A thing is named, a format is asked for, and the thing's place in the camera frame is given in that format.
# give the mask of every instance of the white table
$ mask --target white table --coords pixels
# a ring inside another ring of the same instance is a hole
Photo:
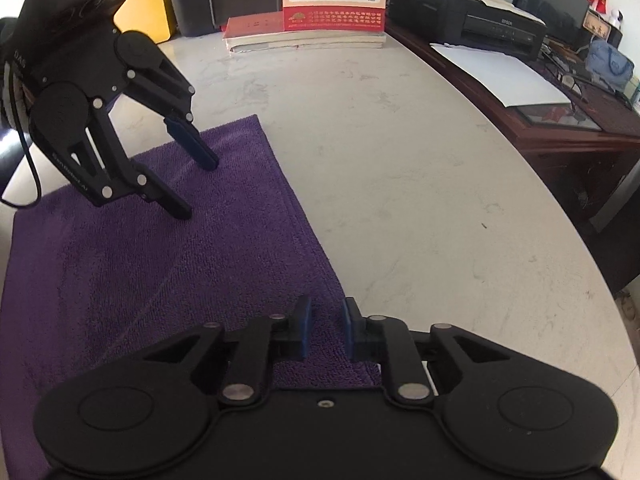
[[[604,280],[551,193],[453,86],[392,39],[230,55],[214,34],[162,49],[196,87],[197,127],[258,114],[365,315],[450,322],[595,382],[621,419],[606,465],[640,478],[640,376]],[[129,155],[170,140],[125,98],[112,118]],[[35,158],[47,191],[65,184]],[[32,188],[23,164],[5,197]],[[12,213],[0,214],[6,253]]]

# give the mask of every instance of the silver screw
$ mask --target silver screw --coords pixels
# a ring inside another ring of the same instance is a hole
[[[248,384],[230,384],[222,394],[229,400],[248,400],[254,394],[254,389]]]
[[[398,388],[398,394],[407,400],[423,400],[429,397],[431,390],[424,384],[407,383]]]

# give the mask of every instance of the black monitor screen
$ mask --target black monitor screen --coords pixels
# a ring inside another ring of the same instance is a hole
[[[573,46],[589,9],[588,0],[513,0],[513,5],[546,23],[546,34]]]

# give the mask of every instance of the epson printer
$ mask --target epson printer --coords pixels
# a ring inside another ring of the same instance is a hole
[[[536,59],[546,25],[504,0],[389,0],[388,16],[431,43]]]

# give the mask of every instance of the purple towel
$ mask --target purple towel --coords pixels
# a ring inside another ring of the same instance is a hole
[[[95,208],[67,186],[15,216],[0,308],[0,431],[12,480],[47,469],[34,407],[82,371],[216,320],[229,330],[312,298],[305,363],[278,386],[369,386],[376,369],[345,357],[344,296],[258,118],[203,134],[220,156],[200,170],[174,142],[136,157],[193,205],[179,221],[129,196]]]

